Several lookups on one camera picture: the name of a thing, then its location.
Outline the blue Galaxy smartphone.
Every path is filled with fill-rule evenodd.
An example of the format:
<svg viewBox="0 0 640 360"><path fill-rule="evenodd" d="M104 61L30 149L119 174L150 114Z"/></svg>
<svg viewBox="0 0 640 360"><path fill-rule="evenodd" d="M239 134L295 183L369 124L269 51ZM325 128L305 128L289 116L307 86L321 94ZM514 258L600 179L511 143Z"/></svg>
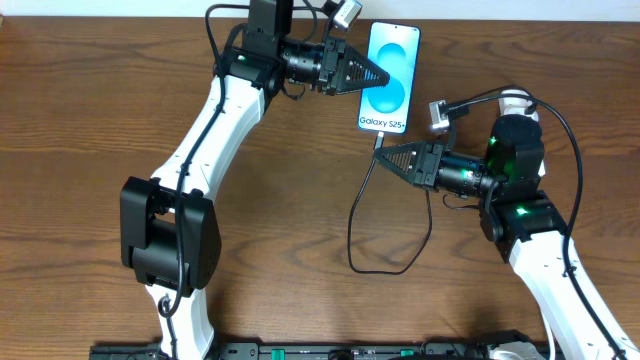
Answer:
<svg viewBox="0 0 640 360"><path fill-rule="evenodd" d="M374 22L367 58L389 75L384 87L364 89L357 117L365 131L403 134L407 130L421 31L418 27Z"/></svg>

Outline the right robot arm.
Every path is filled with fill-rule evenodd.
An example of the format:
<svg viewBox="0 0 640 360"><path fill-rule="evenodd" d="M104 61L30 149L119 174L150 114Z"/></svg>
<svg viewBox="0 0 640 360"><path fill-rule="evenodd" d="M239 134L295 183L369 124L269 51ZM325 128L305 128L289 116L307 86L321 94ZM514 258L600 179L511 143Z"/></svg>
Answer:
<svg viewBox="0 0 640 360"><path fill-rule="evenodd" d="M480 225L534 296L568 359L639 356L565 237L568 225L539 188L542 129L524 115L499 117L484 157L443 142L382 147L375 160L409 184L478 199Z"/></svg>

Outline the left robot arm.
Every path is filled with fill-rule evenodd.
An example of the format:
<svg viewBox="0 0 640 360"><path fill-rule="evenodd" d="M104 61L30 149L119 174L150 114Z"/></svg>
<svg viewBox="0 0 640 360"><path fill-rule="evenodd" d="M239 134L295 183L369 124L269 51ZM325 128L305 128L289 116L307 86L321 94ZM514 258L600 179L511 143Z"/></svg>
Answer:
<svg viewBox="0 0 640 360"><path fill-rule="evenodd" d="M343 38L290 37L295 6L250 0L248 18L214 46L206 102L174 153L120 193L121 260L152 297L161 359L204 359L215 331L207 284L221 254L214 204L241 143L288 84L335 96L388 84L389 74Z"/></svg>

